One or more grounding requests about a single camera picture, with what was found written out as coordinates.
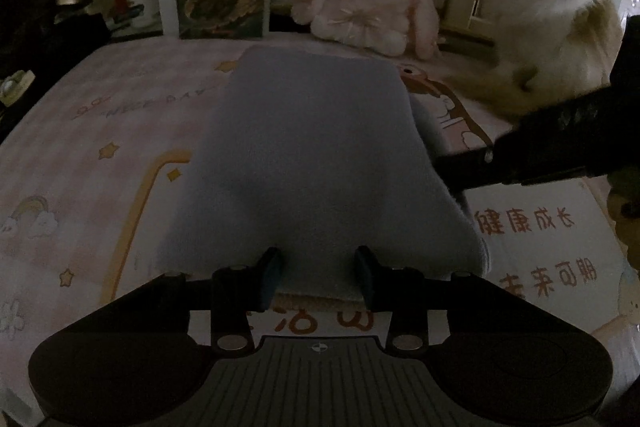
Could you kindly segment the pink knitted garment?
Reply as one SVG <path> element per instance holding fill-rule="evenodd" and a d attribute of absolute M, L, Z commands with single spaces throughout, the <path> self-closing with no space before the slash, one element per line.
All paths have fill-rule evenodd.
<path fill-rule="evenodd" d="M 282 293 L 344 301 L 361 246 L 435 279 L 484 275 L 485 243 L 432 164 L 444 148 L 395 64 L 253 46 L 209 112 L 157 270 L 208 277 L 279 247 Z"/>

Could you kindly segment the fluffy brown white cat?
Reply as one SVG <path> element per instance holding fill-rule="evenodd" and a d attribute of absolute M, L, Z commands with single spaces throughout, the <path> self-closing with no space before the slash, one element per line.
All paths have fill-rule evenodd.
<path fill-rule="evenodd" d="M 506 118 L 601 89 L 623 40 L 612 0 L 483 0 L 497 64 L 449 86 Z"/>

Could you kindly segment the white paper red characters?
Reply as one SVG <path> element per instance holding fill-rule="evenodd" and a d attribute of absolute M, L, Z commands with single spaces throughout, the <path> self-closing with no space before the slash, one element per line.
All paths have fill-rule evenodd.
<path fill-rule="evenodd" d="M 636 271 L 581 179 L 465 193 L 492 283 L 588 333 L 636 323 Z"/>

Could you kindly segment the pink cartoon table mat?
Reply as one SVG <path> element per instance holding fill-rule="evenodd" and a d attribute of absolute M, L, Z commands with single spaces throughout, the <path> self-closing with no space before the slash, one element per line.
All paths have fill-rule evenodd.
<path fill-rule="evenodd" d="M 49 335 L 149 280 L 208 110 L 243 41 L 153 38 L 99 49 L 1 147 L 1 408 L 42 420 L 27 364 Z M 610 399 L 639 374 L 636 323 L 595 335 Z"/>

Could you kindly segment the pink plush bunny toy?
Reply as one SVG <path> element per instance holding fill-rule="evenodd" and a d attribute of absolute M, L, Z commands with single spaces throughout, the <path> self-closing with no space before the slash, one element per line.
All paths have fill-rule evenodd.
<path fill-rule="evenodd" d="M 438 52 L 433 0 L 296 0 L 291 16 L 319 39 L 389 57 L 412 49 L 428 61 Z"/>

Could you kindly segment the tape roll at edge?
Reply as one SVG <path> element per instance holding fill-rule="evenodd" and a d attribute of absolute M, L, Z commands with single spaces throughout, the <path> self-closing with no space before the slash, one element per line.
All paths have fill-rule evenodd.
<path fill-rule="evenodd" d="M 1 83 L 0 102 L 10 107 L 25 94 L 34 80 L 35 74 L 31 70 L 18 70 L 12 76 L 6 77 Z"/>

